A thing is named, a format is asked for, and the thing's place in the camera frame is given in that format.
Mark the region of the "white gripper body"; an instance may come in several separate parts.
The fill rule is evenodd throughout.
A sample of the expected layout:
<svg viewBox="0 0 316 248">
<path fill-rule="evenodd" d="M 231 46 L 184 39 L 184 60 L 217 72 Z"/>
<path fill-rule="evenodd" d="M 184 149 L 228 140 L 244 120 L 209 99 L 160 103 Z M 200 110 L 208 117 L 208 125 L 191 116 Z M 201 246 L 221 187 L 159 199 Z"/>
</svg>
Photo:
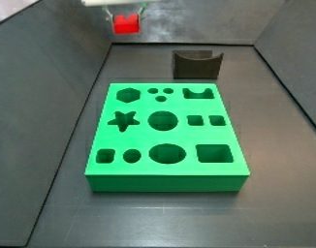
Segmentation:
<svg viewBox="0 0 316 248">
<path fill-rule="evenodd" d="M 160 0 L 82 0 L 86 7 L 109 6 L 109 5 L 128 5 L 137 3 L 151 3 Z"/>
</svg>

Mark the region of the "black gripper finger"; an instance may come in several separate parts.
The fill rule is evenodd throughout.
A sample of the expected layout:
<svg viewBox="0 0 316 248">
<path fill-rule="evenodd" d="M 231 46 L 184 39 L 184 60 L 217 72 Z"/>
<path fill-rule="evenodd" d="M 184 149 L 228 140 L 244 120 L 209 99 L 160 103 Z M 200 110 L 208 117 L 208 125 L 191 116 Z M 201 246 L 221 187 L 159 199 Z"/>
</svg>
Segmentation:
<svg viewBox="0 0 316 248">
<path fill-rule="evenodd" d="M 102 6 L 102 10 L 106 13 L 106 21 L 113 22 L 113 20 L 114 20 L 114 14 L 109 10 L 108 6 Z"/>
</svg>

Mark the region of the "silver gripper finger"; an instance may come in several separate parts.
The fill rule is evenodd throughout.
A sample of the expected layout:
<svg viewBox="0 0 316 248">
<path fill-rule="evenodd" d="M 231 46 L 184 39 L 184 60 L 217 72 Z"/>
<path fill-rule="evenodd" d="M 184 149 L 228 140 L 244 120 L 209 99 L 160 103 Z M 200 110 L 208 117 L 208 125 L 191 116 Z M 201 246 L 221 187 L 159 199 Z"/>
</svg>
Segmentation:
<svg viewBox="0 0 316 248">
<path fill-rule="evenodd" d="M 142 21 L 145 19 L 145 10 L 148 7 L 148 3 L 142 2 L 140 4 L 140 10 L 138 10 L 138 20 Z"/>
</svg>

